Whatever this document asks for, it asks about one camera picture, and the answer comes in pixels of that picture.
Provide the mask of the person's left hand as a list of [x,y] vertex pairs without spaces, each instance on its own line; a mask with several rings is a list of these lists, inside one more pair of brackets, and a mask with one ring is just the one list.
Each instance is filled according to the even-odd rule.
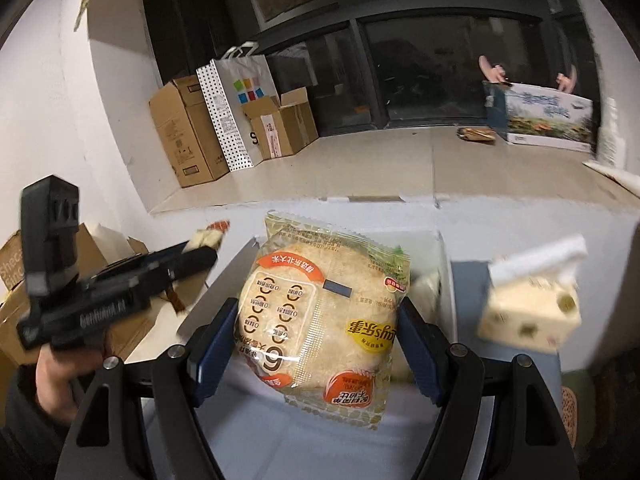
[[96,348],[53,350],[48,344],[39,351],[36,365],[36,400],[53,420],[70,426],[78,412],[72,381],[102,366],[103,354]]

